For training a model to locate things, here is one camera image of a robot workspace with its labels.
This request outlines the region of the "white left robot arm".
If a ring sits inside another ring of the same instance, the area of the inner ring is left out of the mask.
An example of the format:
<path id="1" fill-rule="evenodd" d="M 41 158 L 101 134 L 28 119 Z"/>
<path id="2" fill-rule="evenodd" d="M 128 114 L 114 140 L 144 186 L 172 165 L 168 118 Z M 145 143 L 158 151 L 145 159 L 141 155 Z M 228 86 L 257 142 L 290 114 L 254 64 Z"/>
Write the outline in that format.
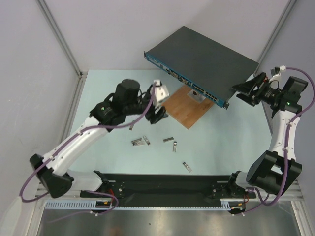
<path id="1" fill-rule="evenodd" d="M 101 172 L 70 171 L 69 167 L 94 142 L 114 129 L 129 128 L 141 118 L 150 124 L 166 116 L 162 102 L 169 96 L 166 85 L 160 80 L 142 92 L 136 80 L 124 79 L 102 102 L 90 111 L 88 117 L 68 138 L 43 156 L 34 154 L 30 163 L 35 176 L 52 198 L 59 198 L 69 190 L 92 191 L 102 197 L 108 184 Z"/>

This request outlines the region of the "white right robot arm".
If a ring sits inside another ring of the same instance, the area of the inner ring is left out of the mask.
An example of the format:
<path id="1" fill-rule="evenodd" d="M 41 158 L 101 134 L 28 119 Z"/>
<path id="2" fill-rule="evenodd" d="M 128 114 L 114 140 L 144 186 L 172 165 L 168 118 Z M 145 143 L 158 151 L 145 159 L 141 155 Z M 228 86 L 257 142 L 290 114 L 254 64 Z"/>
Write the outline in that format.
<path id="1" fill-rule="evenodd" d="M 308 82 L 290 76 L 282 89 L 273 88 L 271 83 L 280 76 L 280 69 L 274 70 L 268 79 L 265 73 L 244 83 L 233 86 L 237 97 L 255 106 L 261 101 L 272 110 L 272 138 L 268 148 L 247 172 L 232 173 L 226 190 L 229 196 L 237 198 L 247 188 L 254 187 L 275 195 L 278 200 L 302 172 L 302 165 L 296 161 L 294 140 L 297 125 L 304 109 L 299 105 L 301 93 Z"/>

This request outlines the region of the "silver SFP module on pair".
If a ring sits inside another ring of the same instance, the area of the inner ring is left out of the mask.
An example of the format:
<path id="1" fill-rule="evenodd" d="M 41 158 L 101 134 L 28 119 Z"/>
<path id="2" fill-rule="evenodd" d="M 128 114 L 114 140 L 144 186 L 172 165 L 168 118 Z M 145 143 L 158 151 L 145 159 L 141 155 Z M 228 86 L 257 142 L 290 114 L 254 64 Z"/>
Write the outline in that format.
<path id="1" fill-rule="evenodd" d="M 142 138 L 139 138 L 139 139 L 132 140 L 131 142 L 132 142 L 132 143 L 136 143 L 136 142 L 139 142 L 139 141 L 141 141 L 141 140 L 142 140 Z"/>

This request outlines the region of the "silver SFP module centre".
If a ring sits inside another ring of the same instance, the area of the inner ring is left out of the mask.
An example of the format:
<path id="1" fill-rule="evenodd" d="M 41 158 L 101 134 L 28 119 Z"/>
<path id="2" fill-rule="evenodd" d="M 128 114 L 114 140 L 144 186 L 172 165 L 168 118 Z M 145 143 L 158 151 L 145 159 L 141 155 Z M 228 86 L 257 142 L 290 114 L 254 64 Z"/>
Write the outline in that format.
<path id="1" fill-rule="evenodd" d="M 173 137 L 169 137 L 169 138 L 163 139 L 163 142 L 166 143 L 166 142 L 169 142 L 169 141 L 172 141 L 172 140 L 174 140 L 174 138 Z"/>

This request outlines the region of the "wooden base board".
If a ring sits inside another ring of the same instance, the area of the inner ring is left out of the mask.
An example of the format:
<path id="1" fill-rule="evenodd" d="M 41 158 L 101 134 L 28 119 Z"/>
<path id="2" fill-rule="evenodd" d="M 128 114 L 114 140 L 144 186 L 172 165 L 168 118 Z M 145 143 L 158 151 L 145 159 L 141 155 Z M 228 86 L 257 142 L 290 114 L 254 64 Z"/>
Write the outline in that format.
<path id="1" fill-rule="evenodd" d="M 166 108 L 167 114 L 186 129 L 190 129 L 214 106 L 214 102 L 208 98 L 202 103 L 191 99 L 188 96 L 191 90 L 190 87 L 183 85 L 162 104 Z"/>

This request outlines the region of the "SFP module centre upright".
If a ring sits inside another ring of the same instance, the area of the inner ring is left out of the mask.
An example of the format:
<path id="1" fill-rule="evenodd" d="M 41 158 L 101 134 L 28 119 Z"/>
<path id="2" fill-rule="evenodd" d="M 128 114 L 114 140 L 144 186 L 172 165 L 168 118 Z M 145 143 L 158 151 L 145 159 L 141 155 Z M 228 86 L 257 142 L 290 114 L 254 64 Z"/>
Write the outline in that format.
<path id="1" fill-rule="evenodd" d="M 176 150 L 177 150 L 177 142 L 176 141 L 174 141 L 173 142 L 173 152 L 176 152 Z"/>

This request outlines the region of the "SFP module near front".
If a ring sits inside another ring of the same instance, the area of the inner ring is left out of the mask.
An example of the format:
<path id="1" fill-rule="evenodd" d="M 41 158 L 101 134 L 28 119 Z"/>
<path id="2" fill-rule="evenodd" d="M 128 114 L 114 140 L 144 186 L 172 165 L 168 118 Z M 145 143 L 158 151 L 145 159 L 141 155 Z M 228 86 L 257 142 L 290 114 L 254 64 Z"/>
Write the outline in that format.
<path id="1" fill-rule="evenodd" d="M 190 168 L 190 166 L 186 162 L 183 162 L 182 165 L 187 169 L 187 171 L 189 173 L 192 173 L 192 169 Z"/>

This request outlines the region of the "black blue network switch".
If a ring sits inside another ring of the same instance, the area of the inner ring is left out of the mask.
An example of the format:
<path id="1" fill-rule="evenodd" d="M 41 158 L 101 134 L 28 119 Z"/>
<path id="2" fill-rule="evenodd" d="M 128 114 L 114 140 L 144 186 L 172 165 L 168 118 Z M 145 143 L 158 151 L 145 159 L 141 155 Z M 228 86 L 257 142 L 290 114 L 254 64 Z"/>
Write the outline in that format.
<path id="1" fill-rule="evenodd" d="M 235 93 L 232 87 L 244 83 L 259 65 L 186 26 L 144 52 L 144 57 L 224 109 Z"/>

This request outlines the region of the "metal switch stand bracket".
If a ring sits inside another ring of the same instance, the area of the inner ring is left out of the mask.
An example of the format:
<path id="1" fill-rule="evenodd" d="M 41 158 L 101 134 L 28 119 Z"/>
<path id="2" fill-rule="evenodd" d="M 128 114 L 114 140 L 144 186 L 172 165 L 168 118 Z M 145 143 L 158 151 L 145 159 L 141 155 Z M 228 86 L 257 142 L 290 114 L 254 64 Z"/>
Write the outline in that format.
<path id="1" fill-rule="evenodd" d="M 196 101 L 197 103 L 202 103 L 206 99 L 205 96 L 203 96 L 202 94 L 196 92 L 193 89 L 188 93 L 188 96 L 191 99 L 193 99 L 194 101 Z"/>

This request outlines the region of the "aluminium frame post right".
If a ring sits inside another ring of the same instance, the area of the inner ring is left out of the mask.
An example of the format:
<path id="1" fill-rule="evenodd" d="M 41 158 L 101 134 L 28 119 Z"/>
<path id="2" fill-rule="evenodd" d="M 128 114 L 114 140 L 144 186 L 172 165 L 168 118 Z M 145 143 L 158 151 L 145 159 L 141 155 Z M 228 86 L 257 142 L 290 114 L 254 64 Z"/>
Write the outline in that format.
<path id="1" fill-rule="evenodd" d="M 276 41 L 281 29 L 283 28 L 284 24 L 286 23 L 288 17 L 290 16 L 291 12 L 293 11 L 295 5 L 297 4 L 297 0 L 289 0 L 284 8 L 284 10 L 281 12 L 280 17 L 272 30 L 272 33 L 270 37 L 267 40 L 267 43 L 265 44 L 262 52 L 260 53 L 258 57 L 258 67 L 256 68 L 255 72 L 253 73 L 256 75 L 259 71 L 260 66 L 262 65 L 264 59 L 266 58 L 268 52 L 270 51 L 271 47 L 273 46 L 274 42 Z"/>

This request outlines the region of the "aluminium frame post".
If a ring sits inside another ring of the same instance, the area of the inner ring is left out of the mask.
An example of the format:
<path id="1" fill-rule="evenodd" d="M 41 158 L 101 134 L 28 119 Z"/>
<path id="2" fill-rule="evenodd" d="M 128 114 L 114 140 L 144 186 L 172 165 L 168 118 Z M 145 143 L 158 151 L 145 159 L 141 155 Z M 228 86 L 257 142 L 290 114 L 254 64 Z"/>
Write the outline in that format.
<path id="1" fill-rule="evenodd" d="M 264 59 L 266 58 L 268 52 L 270 51 L 271 47 L 273 46 L 274 42 L 276 41 L 281 29 L 283 28 L 284 24 L 286 23 L 288 17 L 290 16 L 291 12 L 293 11 L 295 5 L 297 4 L 297 0 L 289 0 L 284 8 L 284 10 L 281 12 L 280 17 L 272 30 L 272 33 L 270 37 L 267 40 L 267 43 L 265 44 L 262 52 L 260 53 L 258 57 L 258 67 L 256 68 L 255 72 L 253 73 L 256 75 L 259 71 L 260 66 L 262 65 Z"/>
<path id="2" fill-rule="evenodd" d="M 53 16 L 47 2 L 45 0 L 36 0 L 35 1 L 42 12 L 42 15 L 44 16 L 48 26 L 50 27 L 52 33 L 54 34 L 57 42 L 59 43 L 61 49 L 63 50 L 67 60 L 69 61 L 72 69 L 78 76 L 78 78 L 81 78 L 83 75 L 82 70 L 80 69 L 74 54 L 72 53 L 70 46 L 68 45 L 55 17 Z"/>

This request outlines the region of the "aluminium frame post left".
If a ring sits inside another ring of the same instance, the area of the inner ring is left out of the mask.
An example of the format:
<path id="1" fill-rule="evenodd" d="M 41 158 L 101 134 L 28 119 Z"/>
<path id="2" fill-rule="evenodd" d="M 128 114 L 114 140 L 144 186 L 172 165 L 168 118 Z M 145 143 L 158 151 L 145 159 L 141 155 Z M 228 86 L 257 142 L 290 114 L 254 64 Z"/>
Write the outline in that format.
<path id="1" fill-rule="evenodd" d="M 50 27 L 52 33 L 54 34 L 57 42 L 59 43 L 61 49 L 63 50 L 67 60 L 69 61 L 72 69 L 78 76 L 78 78 L 81 78 L 83 75 L 82 70 L 80 69 L 74 54 L 72 53 L 70 46 L 68 45 L 55 17 L 53 16 L 47 2 L 45 0 L 36 0 L 35 1 L 42 12 L 42 15 L 44 16 L 48 26 Z"/>

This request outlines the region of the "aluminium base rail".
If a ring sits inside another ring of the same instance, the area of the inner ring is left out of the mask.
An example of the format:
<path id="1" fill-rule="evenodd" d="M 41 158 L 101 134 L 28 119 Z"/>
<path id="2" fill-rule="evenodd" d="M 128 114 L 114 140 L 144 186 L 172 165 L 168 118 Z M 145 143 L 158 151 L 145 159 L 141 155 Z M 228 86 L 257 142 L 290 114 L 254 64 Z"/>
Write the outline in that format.
<path id="1" fill-rule="evenodd" d="M 222 182 L 219 184 L 219 188 L 221 188 L 223 186 L 223 183 L 225 184 L 225 181 L 219 181 Z M 219 199 L 233 199 L 232 195 L 228 195 L 226 193 L 225 190 L 212 190 L 213 187 L 210 187 L 209 193 L 211 197 L 218 197 Z M 118 190 L 112 190 L 115 194 L 115 196 L 120 196 L 118 194 Z M 250 193 L 249 194 L 256 194 L 256 191 L 253 191 L 252 189 L 249 190 Z M 267 192 L 265 192 L 262 189 L 259 189 L 260 194 L 262 196 L 262 198 L 264 199 L 267 196 Z M 80 194 L 83 191 L 80 190 L 69 190 L 67 193 L 65 193 L 64 195 L 62 195 L 61 197 L 65 198 L 65 197 L 70 197 L 70 198 L 79 198 Z M 38 189 L 36 191 L 35 197 L 39 197 L 40 195 L 43 195 L 44 193 L 46 193 L 46 190 L 44 190 L 44 187 L 42 184 L 39 184 Z M 275 199 L 276 195 L 269 195 L 268 200 L 271 201 L 273 199 Z M 251 199 L 254 200 L 258 200 L 258 196 L 251 196 Z M 300 186 L 298 184 L 297 181 L 294 181 L 293 184 L 287 189 L 287 191 L 281 196 L 281 198 L 279 199 L 280 201 L 302 201 L 303 200 L 303 195 L 300 189 Z"/>

